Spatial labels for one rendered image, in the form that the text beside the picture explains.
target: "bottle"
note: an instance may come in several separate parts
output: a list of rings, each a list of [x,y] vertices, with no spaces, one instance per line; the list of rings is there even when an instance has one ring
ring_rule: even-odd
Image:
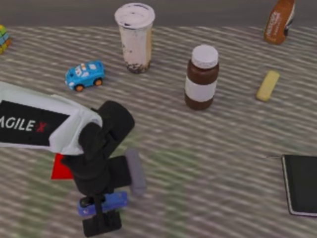
[[[189,108],[205,110],[212,104],[218,72],[218,51],[208,45],[195,47],[185,82],[185,103]]]
[[[272,44],[282,44],[291,27],[295,13],[295,0],[279,0],[268,18],[264,40]]]

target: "white bottle cap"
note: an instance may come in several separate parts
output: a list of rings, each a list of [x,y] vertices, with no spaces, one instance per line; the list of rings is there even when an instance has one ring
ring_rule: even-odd
[[[114,18],[124,28],[140,29],[154,22],[155,12],[146,4],[128,3],[115,12]]]
[[[218,64],[218,51],[208,45],[200,45],[193,49],[192,63],[202,69],[213,68]]]

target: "toy car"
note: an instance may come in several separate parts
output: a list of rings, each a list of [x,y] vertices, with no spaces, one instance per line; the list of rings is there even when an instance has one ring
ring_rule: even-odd
[[[93,85],[100,86],[105,77],[104,66],[99,60],[82,63],[65,74],[66,85],[77,92]]]
[[[128,194],[125,191],[118,191],[112,194],[105,194],[102,202],[103,212],[122,208],[128,205]],[[82,217],[96,214],[95,205],[92,199],[82,198],[77,204],[78,214]]]

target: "yellow sponge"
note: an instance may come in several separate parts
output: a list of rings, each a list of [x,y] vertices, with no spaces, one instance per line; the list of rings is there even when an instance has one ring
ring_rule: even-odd
[[[261,101],[267,102],[271,97],[271,94],[278,81],[278,78],[279,78],[279,73],[276,71],[270,70],[267,73],[266,77],[264,78],[261,84],[261,87],[259,88],[257,92],[256,98]]]

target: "red paper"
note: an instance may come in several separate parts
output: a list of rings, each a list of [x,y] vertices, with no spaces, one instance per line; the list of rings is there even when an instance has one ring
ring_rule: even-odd
[[[51,179],[52,180],[67,180],[67,179],[73,179],[73,175],[71,174],[71,171],[68,167],[63,165],[60,161],[63,158],[63,155],[56,154]]]

